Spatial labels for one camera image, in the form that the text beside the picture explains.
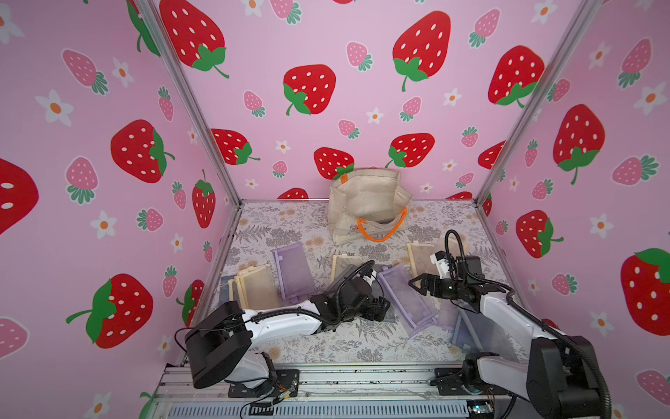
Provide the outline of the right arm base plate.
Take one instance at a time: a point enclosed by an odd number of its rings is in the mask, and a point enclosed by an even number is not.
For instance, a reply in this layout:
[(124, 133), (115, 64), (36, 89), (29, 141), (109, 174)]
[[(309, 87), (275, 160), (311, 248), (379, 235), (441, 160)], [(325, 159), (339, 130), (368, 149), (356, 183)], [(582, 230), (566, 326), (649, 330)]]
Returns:
[(429, 380), (441, 396), (507, 396), (508, 392), (488, 384), (470, 385), (465, 382), (462, 368), (436, 368)]

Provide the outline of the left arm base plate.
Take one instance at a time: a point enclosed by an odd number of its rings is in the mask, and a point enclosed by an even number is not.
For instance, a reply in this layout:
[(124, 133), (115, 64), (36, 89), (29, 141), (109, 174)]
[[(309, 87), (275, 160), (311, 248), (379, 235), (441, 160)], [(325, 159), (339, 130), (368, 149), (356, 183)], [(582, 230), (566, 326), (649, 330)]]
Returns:
[(300, 370), (295, 368), (279, 369), (270, 372), (270, 377), (261, 379), (254, 388), (251, 382), (229, 382), (228, 398), (251, 399), (270, 396), (271, 399), (284, 400), (298, 395)]

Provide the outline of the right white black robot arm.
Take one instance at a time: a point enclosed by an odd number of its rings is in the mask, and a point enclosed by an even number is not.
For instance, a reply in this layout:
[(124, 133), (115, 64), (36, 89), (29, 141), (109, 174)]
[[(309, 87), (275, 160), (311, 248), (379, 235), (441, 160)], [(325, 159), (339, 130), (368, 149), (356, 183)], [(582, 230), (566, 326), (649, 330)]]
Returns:
[(438, 375), (431, 385), (459, 382), (472, 394), (496, 386), (513, 399), (529, 402), (544, 418), (611, 417), (611, 392), (591, 342), (550, 326), (516, 302), (511, 286), (477, 273), (479, 258), (465, 254), (455, 230), (448, 230), (444, 238), (456, 240), (458, 256), (449, 249), (438, 251), (432, 257), (437, 274), (423, 273), (409, 286), (492, 321), (527, 350), (529, 358), (521, 363), (497, 352), (469, 354), (459, 373)]

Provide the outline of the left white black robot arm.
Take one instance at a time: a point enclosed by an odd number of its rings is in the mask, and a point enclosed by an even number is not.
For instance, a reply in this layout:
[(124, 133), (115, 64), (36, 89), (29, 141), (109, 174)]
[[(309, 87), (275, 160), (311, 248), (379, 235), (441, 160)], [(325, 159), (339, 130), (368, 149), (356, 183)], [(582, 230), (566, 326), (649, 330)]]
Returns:
[(379, 276), (385, 267), (368, 260), (347, 269), (324, 293), (289, 307), (264, 311), (225, 302), (196, 326), (185, 328), (184, 348), (195, 389), (219, 382), (263, 387), (277, 379), (265, 353), (252, 349), (268, 341), (335, 332), (356, 319), (384, 321), (391, 307)]

